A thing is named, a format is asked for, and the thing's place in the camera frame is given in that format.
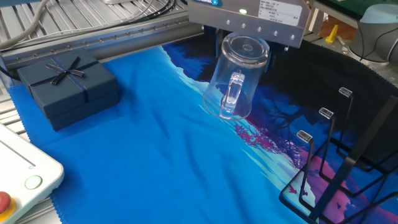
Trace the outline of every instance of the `white control panel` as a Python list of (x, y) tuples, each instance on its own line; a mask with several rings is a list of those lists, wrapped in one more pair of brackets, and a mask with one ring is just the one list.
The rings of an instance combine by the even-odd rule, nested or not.
[(0, 124), (0, 224), (14, 223), (63, 180), (63, 167)]

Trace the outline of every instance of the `label sticker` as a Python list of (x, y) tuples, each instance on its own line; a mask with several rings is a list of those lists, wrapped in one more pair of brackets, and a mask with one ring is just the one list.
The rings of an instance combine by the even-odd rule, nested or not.
[(259, 18), (268, 21), (280, 22), (290, 26), (297, 26), (302, 7), (273, 0), (261, 0)]
[(208, 3), (214, 6), (218, 5), (218, 0), (194, 0), (194, 1)]

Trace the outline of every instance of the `red button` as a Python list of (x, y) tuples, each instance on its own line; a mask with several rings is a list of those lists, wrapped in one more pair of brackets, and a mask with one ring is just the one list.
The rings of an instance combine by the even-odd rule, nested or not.
[(0, 192), (0, 215), (3, 214), (11, 204), (11, 197), (5, 192)]

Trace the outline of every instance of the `mug handle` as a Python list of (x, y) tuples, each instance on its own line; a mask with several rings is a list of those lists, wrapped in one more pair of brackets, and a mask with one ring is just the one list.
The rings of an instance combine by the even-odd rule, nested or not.
[(231, 119), (234, 115), (236, 103), (238, 102), (244, 82), (242, 73), (232, 73), (229, 81), (228, 90), (221, 102), (220, 117), (223, 119)]

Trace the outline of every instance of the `box lid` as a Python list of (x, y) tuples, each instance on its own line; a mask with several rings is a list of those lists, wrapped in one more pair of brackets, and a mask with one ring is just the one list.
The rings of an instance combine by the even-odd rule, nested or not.
[[(90, 53), (84, 49), (73, 50), (65, 54), (55, 55), (55, 58), (66, 68), (79, 57), (78, 68), (96, 62)], [(37, 106), (42, 110), (46, 118), (52, 118), (58, 114), (73, 110), (86, 103), (83, 90), (68, 77), (64, 77), (57, 85), (50, 82), (29, 87), (29, 85), (55, 77), (58, 73), (46, 67), (46, 64), (56, 65), (52, 59), (38, 62), (18, 69), (22, 83), (31, 92)], [(88, 101), (93, 101), (108, 93), (118, 90), (116, 78), (97, 63), (82, 70), (83, 77), (73, 77), (87, 89)]]

